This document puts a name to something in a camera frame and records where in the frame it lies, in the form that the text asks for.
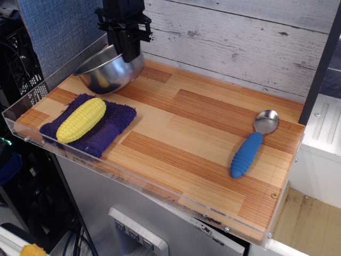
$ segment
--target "navy washcloth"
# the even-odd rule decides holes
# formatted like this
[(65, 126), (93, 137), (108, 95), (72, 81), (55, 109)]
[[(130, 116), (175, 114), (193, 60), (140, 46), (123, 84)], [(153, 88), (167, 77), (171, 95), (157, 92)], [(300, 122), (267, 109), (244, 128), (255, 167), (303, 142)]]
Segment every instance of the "navy washcloth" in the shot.
[[(53, 139), (59, 126), (85, 101), (94, 98), (88, 94), (79, 95), (57, 119), (44, 124), (40, 133)], [(127, 128), (136, 116), (136, 110), (127, 105), (120, 105), (105, 100), (107, 109), (101, 120), (78, 140), (68, 143), (69, 146), (79, 149), (95, 157), (101, 157), (105, 149)]]

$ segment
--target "gray metal surface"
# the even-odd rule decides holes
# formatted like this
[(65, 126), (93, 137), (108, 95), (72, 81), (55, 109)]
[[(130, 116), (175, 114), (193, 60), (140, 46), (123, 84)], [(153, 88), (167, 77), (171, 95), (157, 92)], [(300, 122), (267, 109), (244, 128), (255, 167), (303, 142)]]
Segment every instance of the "gray metal surface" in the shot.
[(162, 202), (154, 201), (116, 180), (57, 156), (98, 255), (124, 255), (132, 242), (112, 232), (109, 209), (115, 207), (159, 236), (170, 256), (240, 256), (244, 247)]
[(125, 255), (134, 253), (139, 256), (145, 256), (147, 254), (169, 256), (168, 244), (162, 238), (156, 236), (153, 232), (129, 218), (127, 215), (111, 207), (108, 217), (112, 232), (116, 233), (117, 237), (121, 239), (126, 239), (128, 236), (134, 244), (124, 251)]

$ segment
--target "stainless steel bowl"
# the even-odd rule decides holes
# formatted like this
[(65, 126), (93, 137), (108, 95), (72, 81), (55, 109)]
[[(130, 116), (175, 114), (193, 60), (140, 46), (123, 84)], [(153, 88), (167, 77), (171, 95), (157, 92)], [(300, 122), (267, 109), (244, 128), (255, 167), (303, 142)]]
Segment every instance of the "stainless steel bowl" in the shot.
[(126, 63), (122, 54), (117, 55), (113, 45), (91, 56), (75, 71), (83, 83), (94, 93), (106, 94), (117, 91), (139, 76), (144, 68), (144, 56), (141, 54)]

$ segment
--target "white wood plank wall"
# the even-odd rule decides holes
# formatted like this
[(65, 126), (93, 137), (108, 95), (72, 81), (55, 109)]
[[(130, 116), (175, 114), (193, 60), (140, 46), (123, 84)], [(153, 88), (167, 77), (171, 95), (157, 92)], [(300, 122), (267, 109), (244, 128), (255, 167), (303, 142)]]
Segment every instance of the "white wood plank wall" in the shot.
[(145, 57), (304, 102), (339, 0), (144, 0)]

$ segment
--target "toy corn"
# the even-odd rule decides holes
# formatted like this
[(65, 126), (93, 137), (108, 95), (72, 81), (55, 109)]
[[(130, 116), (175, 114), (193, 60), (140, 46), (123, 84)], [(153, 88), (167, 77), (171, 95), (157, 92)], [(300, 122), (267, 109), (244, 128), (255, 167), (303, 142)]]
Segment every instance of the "toy corn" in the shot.
[(47, 256), (46, 252), (36, 244), (28, 244), (22, 248), (20, 256)]
[(100, 98), (85, 101), (60, 125), (57, 139), (62, 143), (78, 140), (101, 120), (106, 108)]

